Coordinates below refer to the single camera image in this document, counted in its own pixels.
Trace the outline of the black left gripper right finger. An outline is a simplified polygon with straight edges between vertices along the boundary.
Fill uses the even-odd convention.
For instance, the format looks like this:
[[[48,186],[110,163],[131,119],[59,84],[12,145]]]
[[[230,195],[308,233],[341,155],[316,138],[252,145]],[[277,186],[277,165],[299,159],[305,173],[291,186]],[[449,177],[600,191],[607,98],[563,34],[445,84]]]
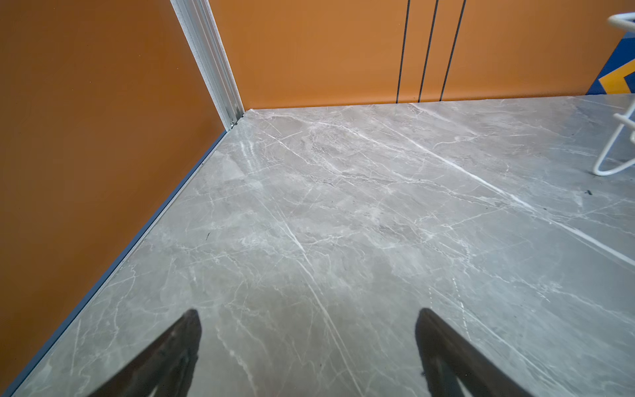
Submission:
[[[419,311],[415,340],[432,396],[530,395],[430,308]]]

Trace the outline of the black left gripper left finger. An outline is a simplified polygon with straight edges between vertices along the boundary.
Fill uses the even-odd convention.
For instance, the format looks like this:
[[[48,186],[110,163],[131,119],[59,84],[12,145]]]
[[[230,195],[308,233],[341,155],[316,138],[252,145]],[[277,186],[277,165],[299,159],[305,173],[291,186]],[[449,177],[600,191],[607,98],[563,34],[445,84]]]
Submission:
[[[190,390],[202,325],[189,309],[92,396],[185,396]]]

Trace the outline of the aluminium corner post left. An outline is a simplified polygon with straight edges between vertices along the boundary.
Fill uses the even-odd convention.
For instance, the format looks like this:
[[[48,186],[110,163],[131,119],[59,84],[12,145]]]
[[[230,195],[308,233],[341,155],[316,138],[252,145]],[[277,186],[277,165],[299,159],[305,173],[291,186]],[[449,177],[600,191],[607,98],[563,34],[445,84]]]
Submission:
[[[205,0],[171,0],[170,3],[228,132],[236,126],[245,109],[210,3]]]

